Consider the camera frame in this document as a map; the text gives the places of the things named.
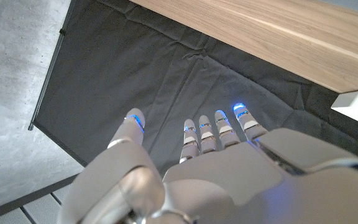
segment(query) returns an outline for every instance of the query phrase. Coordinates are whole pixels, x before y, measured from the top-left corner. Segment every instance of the robot finger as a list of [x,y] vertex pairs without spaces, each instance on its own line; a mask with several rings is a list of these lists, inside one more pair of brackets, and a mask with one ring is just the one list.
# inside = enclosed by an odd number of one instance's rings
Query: robot finger
[[239,137],[231,127],[229,120],[223,111],[218,110],[215,112],[215,122],[218,127],[219,138],[222,142],[223,149],[240,143]]
[[201,133],[201,153],[205,154],[207,152],[216,151],[216,140],[208,117],[202,115],[198,122],[200,124]]
[[198,141],[196,134],[196,126],[190,119],[185,121],[185,130],[183,133],[183,149],[181,150],[181,156],[179,163],[185,162],[188,159],[192,159],[200,154],[198,150]]
[[235,104],[233,111],[248,141],[267,133],[242,103]]
[[114,137],[112,137],[108,148],[123,141],[132,141],[141,145],[143,142],[144,124],[145,118],[141,110],[137,108],[130,110]]

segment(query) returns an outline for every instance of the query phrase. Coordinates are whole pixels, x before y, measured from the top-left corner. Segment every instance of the robotic hand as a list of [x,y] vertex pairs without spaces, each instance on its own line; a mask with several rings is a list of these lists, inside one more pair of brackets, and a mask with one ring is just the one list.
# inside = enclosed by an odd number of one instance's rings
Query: robotic hand
[[240,142],[215,113],[185,121],[179,164],[163,180],[141,146],[145,119],[128,112],[108,148],[78,175],[59,223],[358,223],[358,157],[289,129],[266,131],[243,104]]

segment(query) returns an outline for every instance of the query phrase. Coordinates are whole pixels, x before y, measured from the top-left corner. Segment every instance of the wooden table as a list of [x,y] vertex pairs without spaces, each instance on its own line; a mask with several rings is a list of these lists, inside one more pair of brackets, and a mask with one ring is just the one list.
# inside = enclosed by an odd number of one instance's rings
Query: wooden table
[[338,93],[358,90],[358,11],[315,0],[131,0]]

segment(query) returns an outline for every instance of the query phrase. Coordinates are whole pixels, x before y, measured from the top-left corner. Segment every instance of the gray floor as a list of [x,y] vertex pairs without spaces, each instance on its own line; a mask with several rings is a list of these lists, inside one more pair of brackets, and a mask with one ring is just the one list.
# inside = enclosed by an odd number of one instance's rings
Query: gray floor
[[28,131],[70,0],[0,0],[0,205],[83,168]]

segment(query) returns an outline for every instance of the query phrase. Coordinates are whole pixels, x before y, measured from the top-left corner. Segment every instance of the black cloth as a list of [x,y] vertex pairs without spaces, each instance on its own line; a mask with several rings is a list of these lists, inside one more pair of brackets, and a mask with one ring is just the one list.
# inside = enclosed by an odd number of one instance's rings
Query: black cloth
[[301,131],[358,156],[358,122],[330,109],[336,97],[134,3],[77,0],[35,125],[85,166],[139,108],[143,145],[163,174],[179,161],[188,118],[223,110],[245,141],[232,112],[242,102],[268,130]]

